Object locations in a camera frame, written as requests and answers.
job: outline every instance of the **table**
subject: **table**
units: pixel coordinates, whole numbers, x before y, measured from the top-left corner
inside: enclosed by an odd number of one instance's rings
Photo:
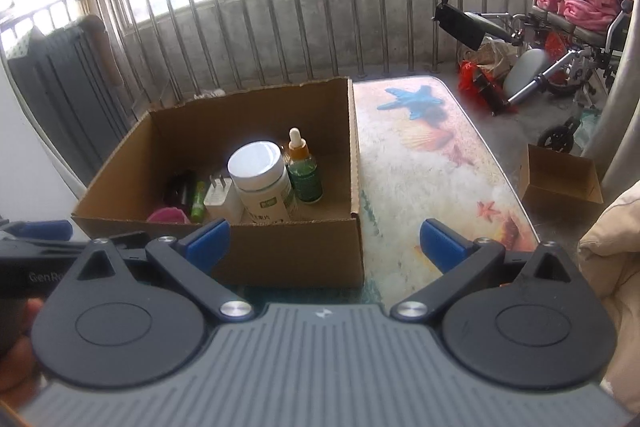
[[[354,83],[360,146],[365,283],[358,290],[246,288],[265,302],[382,303],[385,309],[440,276],[418,244],[435,217],[474,239],[529,251],[538,238],[516,193],[447,86],[415,76]]]

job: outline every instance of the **blue starfish print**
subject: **blue starfish print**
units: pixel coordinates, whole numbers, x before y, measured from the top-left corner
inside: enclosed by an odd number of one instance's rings
[[[447,113],[442,107],[444,101],[431,95],[431,86],[420,86],[415,93],[399,88],[387,88],[385,91],[396,97],[396,100],[378,106],[379,110],[407,108],[409,120],[423,118],[434,128],[447,118]]]

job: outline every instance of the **red plastic bag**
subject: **red plastic bag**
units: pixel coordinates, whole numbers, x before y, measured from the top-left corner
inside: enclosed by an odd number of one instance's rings
[[[568,40],[558,32],[549,32],[545,39],[545,51],[551,57],[553,62],[563,57],[568,49]],[[551,77],[549,81],[554,84],[566,84],[568,80],[567,74],[560,70]]]
[[[488,70],[478,66],[475,62],[471,61],[462,61],[460,63],[460,71],[458,73],[458,90],[460,91],[460,95],[466,97],[468,99],[477,102],[480,106],[484,108],[488,108],[488,104],[482,98],[482,95],[478,92],[476,85],[474,84],[474,76],[476,74],[476,69],[482,71],[487,80],[494,85],[494,88],[498,93],[502,93],[502,87],[495,81],[494,77]],[[515,108],[510,106],[508,111],[513,112]]]

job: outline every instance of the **human hand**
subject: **human hand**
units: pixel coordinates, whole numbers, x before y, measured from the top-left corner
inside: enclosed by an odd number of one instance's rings
[[[43,306],[41,299],[28,299],[22,316],[22,335],[0,359],[0,399],[12,409],[18,409],[38,391],[40,377],[27,332]]]

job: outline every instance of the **small cardboard box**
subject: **small cardboard box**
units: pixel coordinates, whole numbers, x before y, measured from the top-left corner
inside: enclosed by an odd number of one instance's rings
[[[529,144],[520,167],[518,196],[527,211],[596,214],[602,193],[593,160]]]
[[[89,237],[145,230],[183,237],[197,225],[146,223],[166,181],[185,169],[206,179],[244,144],[288,141],[300,128],[318,160],[324,194],[298,204],[295,221],[232,226],[229,253],[213,277],[224,284],[359,287],[364,280],[358,218],[358,138],[347,78],[266,87],[149,112],[127,134],[76,206]]]

